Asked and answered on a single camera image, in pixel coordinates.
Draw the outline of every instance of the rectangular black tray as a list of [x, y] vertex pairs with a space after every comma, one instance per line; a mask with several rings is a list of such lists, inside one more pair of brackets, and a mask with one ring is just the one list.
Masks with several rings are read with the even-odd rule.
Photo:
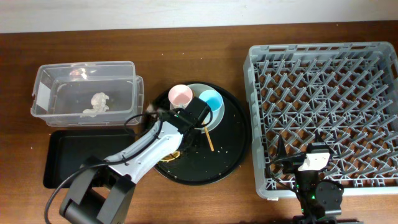
[[123, 129], [63, 130], [52, 133], [44, 171], [44, 187], [57, 188], [87, 158], [96, 156], [104, 159], [133, 142], [134, 138]]

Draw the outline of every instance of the white crumpled object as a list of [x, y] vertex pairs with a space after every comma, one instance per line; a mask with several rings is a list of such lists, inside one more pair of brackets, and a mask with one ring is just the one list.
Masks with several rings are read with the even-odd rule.
[[91, 99], [91, 105], [93, 105], [93, 109], [85, 109], [83, 113], [102, 113], [109, 109], [106, 106], [106, 100], [109, 97], [105, 93], [96, 93]]

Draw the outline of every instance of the white wall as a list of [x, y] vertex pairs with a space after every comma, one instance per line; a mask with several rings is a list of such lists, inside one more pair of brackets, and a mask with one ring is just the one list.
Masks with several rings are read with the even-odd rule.
[[0, 32], [398, 19], [398, 0], [0, 0]]

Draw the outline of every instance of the light blue cup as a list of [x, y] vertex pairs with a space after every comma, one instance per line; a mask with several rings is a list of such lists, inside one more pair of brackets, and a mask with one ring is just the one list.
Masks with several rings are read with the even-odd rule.
[[[208, 124], [209, 127], [217, 120], [217, 117], [220, 115], [220, 109], [224, 104], [223, 97], [215, 90], [206, 90], [200, 94], [199, 99], [206, 102], [210, 106], [211, 111], [213, 112], [213, 119], [211, 120], [211, 123]], [[209, 120], [210, 120], [210, 114], [207, 115], [204, 123], [208, 123]]]

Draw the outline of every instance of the round black tray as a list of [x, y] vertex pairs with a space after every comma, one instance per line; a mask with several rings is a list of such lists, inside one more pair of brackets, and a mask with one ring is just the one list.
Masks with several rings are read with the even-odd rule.
[[[170, 162], [159, 162], [155, 168], [168, 179], [186, 185], [210, 184], [226, 177], [241, 163], [251, 142], [248, 116], [239, 101], [226, 90], [209, 83], [223, 96], [225, 112], [221, 123], [209, 132], [215, 151], [210, 150], [206, 134], [198, 133], [183, 154]], [[170, 109], [169, 90], [158, 96], [154, 105]]]

